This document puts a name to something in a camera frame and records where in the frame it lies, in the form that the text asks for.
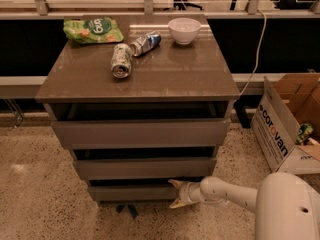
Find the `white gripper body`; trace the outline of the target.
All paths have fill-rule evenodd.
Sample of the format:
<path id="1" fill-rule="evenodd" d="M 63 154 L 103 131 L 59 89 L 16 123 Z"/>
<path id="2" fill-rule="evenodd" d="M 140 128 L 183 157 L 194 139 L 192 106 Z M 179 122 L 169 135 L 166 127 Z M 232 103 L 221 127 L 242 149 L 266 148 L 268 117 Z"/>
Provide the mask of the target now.
<path id="1" fill-rule="evenodd" d="M 183 204 L 196 204 L 201 201 L 199 182 L 184 181 L 179 188 L 179 199 Z"/>

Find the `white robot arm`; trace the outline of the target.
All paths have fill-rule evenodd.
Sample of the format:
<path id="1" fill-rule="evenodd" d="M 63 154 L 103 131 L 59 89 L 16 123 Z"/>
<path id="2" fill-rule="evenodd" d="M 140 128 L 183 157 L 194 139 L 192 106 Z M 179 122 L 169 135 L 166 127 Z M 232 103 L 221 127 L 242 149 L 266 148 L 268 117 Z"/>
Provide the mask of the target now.
<path id="1" fill-rule="evenodd" d="M 231 202 L 254 213 L 255 240 L 320 240 L 320 194 L 293 174 L 272 173 L 256 189 L 213 176 L 170 183 L 178 192 L 173 208 Z"/>

